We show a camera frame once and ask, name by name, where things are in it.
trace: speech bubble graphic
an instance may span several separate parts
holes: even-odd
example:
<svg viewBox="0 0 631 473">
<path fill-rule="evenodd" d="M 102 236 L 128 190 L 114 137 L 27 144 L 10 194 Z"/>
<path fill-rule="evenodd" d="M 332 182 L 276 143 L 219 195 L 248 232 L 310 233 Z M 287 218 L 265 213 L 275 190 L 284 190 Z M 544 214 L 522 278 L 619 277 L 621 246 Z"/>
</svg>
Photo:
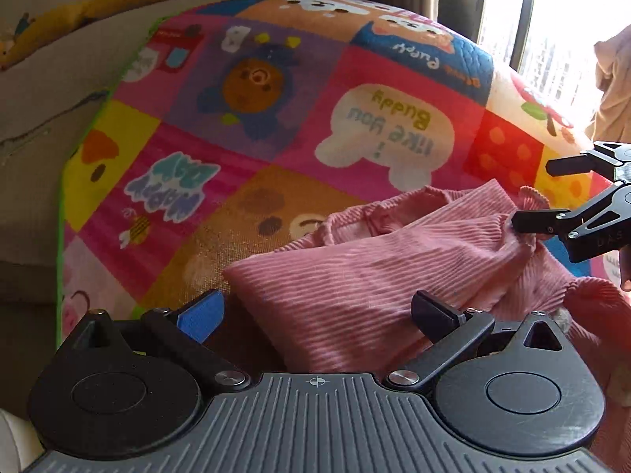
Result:
<svg viewBox="0 0 631 473">
<path fill-rule="evenodd" d="M 343 168 L 365 158 L 390 167 L 388 179 L 402 192 L 431 183 L 431 172 L 454 149 L 454 128 L 443 112 L 380 84 L 362 84 L 344 94 L 330 116 L 330 129 L 315 148 L 320 162 Z"/>
</svg>

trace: yellow square pattern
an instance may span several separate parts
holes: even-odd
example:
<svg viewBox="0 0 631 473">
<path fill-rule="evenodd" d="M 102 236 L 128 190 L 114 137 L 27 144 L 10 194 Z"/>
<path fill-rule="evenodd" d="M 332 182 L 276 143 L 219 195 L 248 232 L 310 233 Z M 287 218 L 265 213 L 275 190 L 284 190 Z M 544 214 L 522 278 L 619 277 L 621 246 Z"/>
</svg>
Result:
<svg viewBox="0 0 631 473">
<path fill-rule="evenodd" d="M 589 199 L 592 175 L 588 173 L 552 177 L 546 172 L 546 163 L 553 158 L 559 158 L 559 154 L 544 147 L 534 187 L 548 198 L 551 208 L 576 209 Z"/>
<path fill-rule="evenodd" d="M 75 231 L 116 186 L 159 124 L 159 119 L 113 99 L 101 110 L 64 169 L 64 214 Z"/>
</svg>

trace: cartoon bear face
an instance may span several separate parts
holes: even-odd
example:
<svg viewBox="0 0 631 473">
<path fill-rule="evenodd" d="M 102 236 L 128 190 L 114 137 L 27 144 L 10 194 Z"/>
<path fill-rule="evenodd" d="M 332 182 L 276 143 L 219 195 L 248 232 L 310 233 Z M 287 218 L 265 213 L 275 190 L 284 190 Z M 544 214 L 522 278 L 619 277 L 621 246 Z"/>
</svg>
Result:
<svg viewBox="0 0 631 473">
<path fill-rule="evenodd" d="M 181 305 L 210 287 L 228 289 L 222 270 L 230 263 L 282 247 L 362 202 L 313 178 L 265 167 L 200 224 L 140 305 Z"/>
<path fill-rule="evenodd" d="M 373 32 L 380 35 L 396 35 L 421 44 L 435 46 L 444 52 L 453 53 L 454 36 L 431 21 L 421 22 L 395 15 L 380 15 L 373 25 Z"/>
</svg>

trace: ribbed fabric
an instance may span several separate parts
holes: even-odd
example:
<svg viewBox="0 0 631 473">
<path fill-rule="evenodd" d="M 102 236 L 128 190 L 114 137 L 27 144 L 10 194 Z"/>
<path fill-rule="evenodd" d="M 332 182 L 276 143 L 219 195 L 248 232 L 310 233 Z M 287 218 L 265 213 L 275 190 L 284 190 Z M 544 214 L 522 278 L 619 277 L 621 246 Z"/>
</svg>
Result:
<svg viewBox="0 0 631 473">
<path fill-rule="evenodd" d="M 611 282 L 574 277 L 535 235 L 513 232 L 513 211 L 544 207 L 528 187 L 515 205 L 496 181 L 463 192 L 428 187 L 333 214 L 311 235 L 224 275 L 290 371 L 381 377 L 405 364 L 429 345 L 409 315 L 412 295 L 425 289 L 500 320 L 564 305 L 570 338 L 606 389 L 631 353 L 631 308 Z M 593 450 L 631 472 L 629 436 L 628 409 L 608 399 Z"/>
</svg>

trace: window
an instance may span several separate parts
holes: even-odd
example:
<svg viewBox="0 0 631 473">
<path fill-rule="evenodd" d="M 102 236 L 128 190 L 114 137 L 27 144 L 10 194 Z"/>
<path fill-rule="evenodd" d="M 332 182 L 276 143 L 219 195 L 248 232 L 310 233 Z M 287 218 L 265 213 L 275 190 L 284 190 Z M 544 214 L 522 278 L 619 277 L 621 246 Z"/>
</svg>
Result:
<svg viewBox="0 0 631 473">
<path fill-rule="evenodd" d="M 495 61 L 510 63 L 523 1 L 484 0 L 478 42 Z M 595 86 L 594 44 L 628 25 L 631 0 L 532 0 L 521 59 L 513 68 L 584 128 L 602 96 Z"/>
</svg>

